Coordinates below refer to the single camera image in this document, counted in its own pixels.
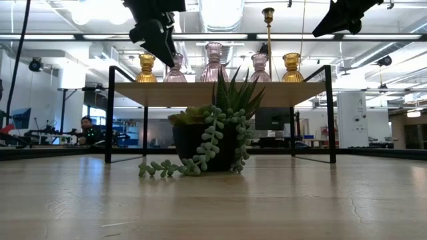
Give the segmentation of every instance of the red object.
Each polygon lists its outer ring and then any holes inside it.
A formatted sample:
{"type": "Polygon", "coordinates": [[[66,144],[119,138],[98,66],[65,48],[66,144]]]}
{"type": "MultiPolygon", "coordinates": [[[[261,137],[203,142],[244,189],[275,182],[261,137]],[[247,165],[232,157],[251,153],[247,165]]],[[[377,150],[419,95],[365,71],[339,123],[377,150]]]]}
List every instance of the red object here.
{"type": "Polygon", "coordinates": [[[5,128],[0,129],[0,133],[9,134],[9,132],[10,132],[11,130],[14,130],[14,129],[15,129],[15,127],[13,126],[13,124],[9,124],[9,125],[8,125],[8,126],[6,126],[5,128]]]}

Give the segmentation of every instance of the brass candle holder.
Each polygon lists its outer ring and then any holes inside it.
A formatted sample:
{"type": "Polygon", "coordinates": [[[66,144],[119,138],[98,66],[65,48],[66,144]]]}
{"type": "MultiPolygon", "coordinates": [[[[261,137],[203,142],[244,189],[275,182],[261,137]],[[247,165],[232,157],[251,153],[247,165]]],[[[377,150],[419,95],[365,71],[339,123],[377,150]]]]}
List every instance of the brass candle holder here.
{"type": "Polygon", "coordinates": [[[262,10],[262,14],[264,15],[264,22],[267,23],[267,34],[268,34],[268,65],[270,70],[270,78],[272,77],[272,38],[270,37],[271,31],[272,31],[272,21],[273,21],[273,13],[274,8],[267,7],[264,10],[262,10]]]}
{"type": "Polygon", "coordinates": [[[154,74],[151,72],[154,66],[154,55],[150,53],[144,53],[139,55],[139,62],[141,64],[142,72],[136,77],[137,83],[156,83],[157,80],[154,74]]]}
{"type": "Polygon", "coordinates": [[[287,73],[283,75],[282,82],[284,83],[302,83],[304,78],[298,71],[301,55],[299,53],[288,53],[283,56],[287,73]]]}

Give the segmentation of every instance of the black plant pot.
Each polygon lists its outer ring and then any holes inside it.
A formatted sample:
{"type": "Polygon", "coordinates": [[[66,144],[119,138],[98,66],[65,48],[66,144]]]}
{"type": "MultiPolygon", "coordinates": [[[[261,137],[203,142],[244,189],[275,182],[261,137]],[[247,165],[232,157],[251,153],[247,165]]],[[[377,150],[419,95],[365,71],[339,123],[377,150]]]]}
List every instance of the black plant pot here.
{"type": "MultiPolygon", "coordinates": [[[[173,140],[180,159],[191,159],[197,154],[197,147],[206,142],[201,139],[201,135],[209,126],[210,124],[192,124],[173,127],[173,140]]],[[[237,146],[238,133],[232,125],[226,125],[221,132],[224,138],[217,144],[220,152],[207,162],[207,171],[228,171],[235,162],[234,150],[237,146]]]]}

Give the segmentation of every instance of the yellow glass vase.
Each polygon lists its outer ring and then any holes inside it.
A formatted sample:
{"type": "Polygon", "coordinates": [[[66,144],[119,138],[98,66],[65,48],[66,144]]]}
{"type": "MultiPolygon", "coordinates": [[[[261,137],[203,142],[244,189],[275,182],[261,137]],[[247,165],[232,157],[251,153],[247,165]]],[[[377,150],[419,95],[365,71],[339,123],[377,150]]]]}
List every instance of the yellow glass vase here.
{"type": "Polygon", "coordinates": [[[298,71],[298,65],[300,64],[299,53],[288,53],[283,56],[283,60],[285,60],[285,67],[287,73],[283,75],[282,82],[284,83],[302,83],[304,78],[301,73],[298,71]]]}
{"type": "Polygon", "coordinates": [[[154,66],[154,55],[150,53],[144,53],[139,56],[142,72],[136,77],[137,83],[156,83],[157,80],[154,74],[151,72],[154,66]]]}

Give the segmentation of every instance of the potted plant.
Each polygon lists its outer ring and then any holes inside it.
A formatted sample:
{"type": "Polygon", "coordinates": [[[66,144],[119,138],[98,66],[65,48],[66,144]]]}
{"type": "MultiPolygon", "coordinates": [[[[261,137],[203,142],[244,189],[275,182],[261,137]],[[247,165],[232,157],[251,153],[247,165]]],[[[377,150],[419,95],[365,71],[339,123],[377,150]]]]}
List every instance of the potted plant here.
{"type": "Polygon", "coordinates": [[[244,160],[249,158],[246,145],[254,132],[249,130],[250,119],[260,106],[264,96],[262,89],[255,97],[256,79],[248,83],[248,74],[240,89],[236,87],[237,70],[230,84],[219,73],[218,86],[212,89],[212,104],[203,107],[188,107],[185,112],[168,117],[173,125],[173,138],[183,165],[171,164],[169,160],[158,164],[139,166],[139,176],[145,172],[151,176],[161,171],[160,176],[172,176],[175,171],[184,175],[200,175],[202,171],[241,172],[244,160]]]}

